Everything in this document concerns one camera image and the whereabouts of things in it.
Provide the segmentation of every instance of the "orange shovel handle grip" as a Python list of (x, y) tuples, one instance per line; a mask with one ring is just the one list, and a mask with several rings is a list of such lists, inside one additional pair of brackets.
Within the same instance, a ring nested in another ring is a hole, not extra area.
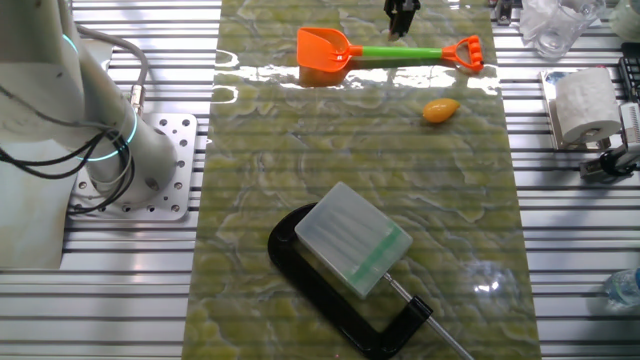
[[(471, 59), (471, 63), (462, 61), (462, 59), (458, 57), (458, 47), (460, 47), (460, 45), (464, 43), (467, 43), (467, 47), (469, 48), (469, 59)], [(475, 72), (478, 72), (484, 68), (482, 46), (480, 45), (480, 38), (477, 35), (469, 36), (466, 39), (460, 40), (460, 42), (456, 45), (451, 45), (443, 48), (442, 58), (445, 60), (455, 61), (460, 65)]]

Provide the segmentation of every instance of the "toilet paper roll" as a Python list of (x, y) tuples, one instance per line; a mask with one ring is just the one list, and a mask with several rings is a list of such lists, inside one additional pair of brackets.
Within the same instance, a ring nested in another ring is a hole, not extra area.
[(588, 130), (581, 143), (602, 140), (620, 130), (620, 113), (609, 71), (583, 70), (556, 84), (556, 110), (565, 142), (573, 143)]

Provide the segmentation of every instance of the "paper towel holder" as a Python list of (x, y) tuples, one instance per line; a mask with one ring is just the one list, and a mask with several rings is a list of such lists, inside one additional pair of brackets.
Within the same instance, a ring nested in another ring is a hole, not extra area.
[(551, 120), (551, 139), (555, 150), (577, 150), (577, 151), (603, 151), (611, 147), (611, 139), (609, 137), (600, 141), (591, 143), (581, 143), (580, 140), (584, 136), (593, 135), (592, 132), (600, 131), (600, 129), (589, 129), (582, 133), (578, 141), (570, 143), (564, 140), (558, 113), (556, 111), (556, 84), (558, 80), (574, 73), (576, 71), (541, 71), (542, 92), (544, 94), (544, 103)]

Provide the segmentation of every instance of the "yellow object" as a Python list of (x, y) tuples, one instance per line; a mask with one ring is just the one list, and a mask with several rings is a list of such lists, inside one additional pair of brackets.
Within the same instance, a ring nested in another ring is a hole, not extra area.
[(422, 111), (425, 120), (439, 124), (449, 119), (460, 107), (460, 103), (453, 99), (438, 99), (428, 103)]

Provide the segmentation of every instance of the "clear plastic box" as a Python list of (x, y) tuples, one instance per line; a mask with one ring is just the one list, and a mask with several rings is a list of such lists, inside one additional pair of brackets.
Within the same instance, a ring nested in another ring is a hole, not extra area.
[(296, 234), (364, 299), (413, 239), (342, 182), (296, 226)]

